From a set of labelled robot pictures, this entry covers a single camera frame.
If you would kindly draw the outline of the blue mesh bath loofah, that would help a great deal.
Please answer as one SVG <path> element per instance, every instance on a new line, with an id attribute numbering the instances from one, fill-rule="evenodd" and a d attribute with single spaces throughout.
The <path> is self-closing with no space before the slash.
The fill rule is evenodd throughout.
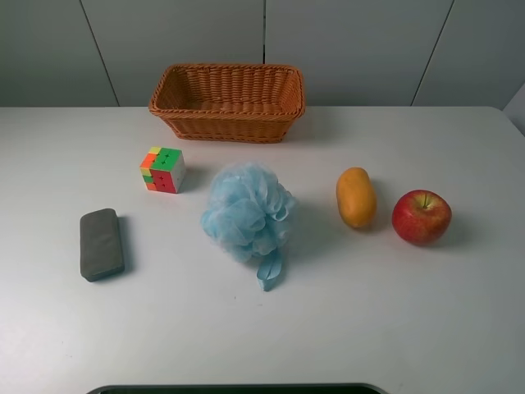
<path id="1" fill-rule="evenodd" d="M 275 172 L 243 163 L 214 177 L 200 224 L 234 260 L 257 262 L 259 287 L 270 291 L 280 279 L 297 205 Z"/>

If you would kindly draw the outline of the orange wicker basket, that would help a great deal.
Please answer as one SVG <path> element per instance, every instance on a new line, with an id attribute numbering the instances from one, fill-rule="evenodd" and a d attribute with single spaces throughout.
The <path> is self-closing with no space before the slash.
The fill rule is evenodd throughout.
<path id="1" fill-rule="evenodd" d="M 305 111 L 304 78 L 293 66 L 175 64 L 148 109 L 183 140 L 281 142 Z"/>

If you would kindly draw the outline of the red apple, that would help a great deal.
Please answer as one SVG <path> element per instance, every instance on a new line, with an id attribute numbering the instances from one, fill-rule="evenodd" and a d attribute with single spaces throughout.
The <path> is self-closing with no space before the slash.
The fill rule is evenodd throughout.
<path id="1" fill-rule="evenodd" d="M 429 245 L 441 238 L 452 219 L 452 209 L 438 194 L 411 190 L 395 204 L 391 222 L 397 235 L 412 245 Z"/>

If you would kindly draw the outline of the yellow orange mango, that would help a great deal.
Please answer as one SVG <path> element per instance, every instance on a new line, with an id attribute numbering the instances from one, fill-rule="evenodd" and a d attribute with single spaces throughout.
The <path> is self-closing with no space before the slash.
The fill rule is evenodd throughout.
<path id="1" fill-rule="evenodd" d="M 368 226 L 377 212 L 377 196 L 368 173 L 361 167 L 345 170 L 336 182 L 336 200 L 344 223 L 352 228 Z"/>

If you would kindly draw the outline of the multicoloured puzzle cube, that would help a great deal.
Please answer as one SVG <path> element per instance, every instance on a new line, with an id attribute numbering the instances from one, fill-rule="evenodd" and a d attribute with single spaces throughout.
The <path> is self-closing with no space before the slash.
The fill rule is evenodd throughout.
<path id="1" fill-rule="evenodd" d="M 148 190 L 180 193 L 186 173 L 181 150 L 154 146 L 144 157 L 139 169 Z"/>

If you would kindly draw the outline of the grey rectangular sponge block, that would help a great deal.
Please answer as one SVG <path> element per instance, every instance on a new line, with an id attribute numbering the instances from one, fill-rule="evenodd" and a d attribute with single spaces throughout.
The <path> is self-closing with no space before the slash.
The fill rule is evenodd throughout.
<path id="1" fill-rule="evenodd" d="M 80 274 L 96 282 L 125 270 L 118 216 L 113 208 L 80 218 Z"/>

